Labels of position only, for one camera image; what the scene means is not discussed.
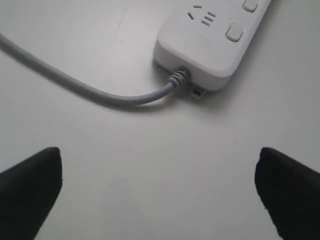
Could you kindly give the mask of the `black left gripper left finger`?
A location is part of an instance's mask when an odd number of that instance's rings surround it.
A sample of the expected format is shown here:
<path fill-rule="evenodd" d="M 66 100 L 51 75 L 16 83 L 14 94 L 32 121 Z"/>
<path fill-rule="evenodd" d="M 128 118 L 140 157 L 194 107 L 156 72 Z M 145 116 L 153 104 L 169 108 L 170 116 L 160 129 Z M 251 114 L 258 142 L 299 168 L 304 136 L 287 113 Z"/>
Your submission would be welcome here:
<path fill-rule="evenodd" d="M 58 147 L 47 147 L 0 173 L 0 238 L 33 240 L 63 186 Z"/>

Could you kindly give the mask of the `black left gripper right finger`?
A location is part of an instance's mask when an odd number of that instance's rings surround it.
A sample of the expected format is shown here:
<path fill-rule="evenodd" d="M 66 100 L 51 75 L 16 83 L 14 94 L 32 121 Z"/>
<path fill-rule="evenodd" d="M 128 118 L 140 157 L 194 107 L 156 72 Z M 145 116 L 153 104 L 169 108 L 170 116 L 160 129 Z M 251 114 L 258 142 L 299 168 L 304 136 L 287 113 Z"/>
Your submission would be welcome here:
<path fill-rule="evenodd" d="M 283 240 L 320 238 L 320 174 L 271 147 L 260 151 L 254 184 Z"/>

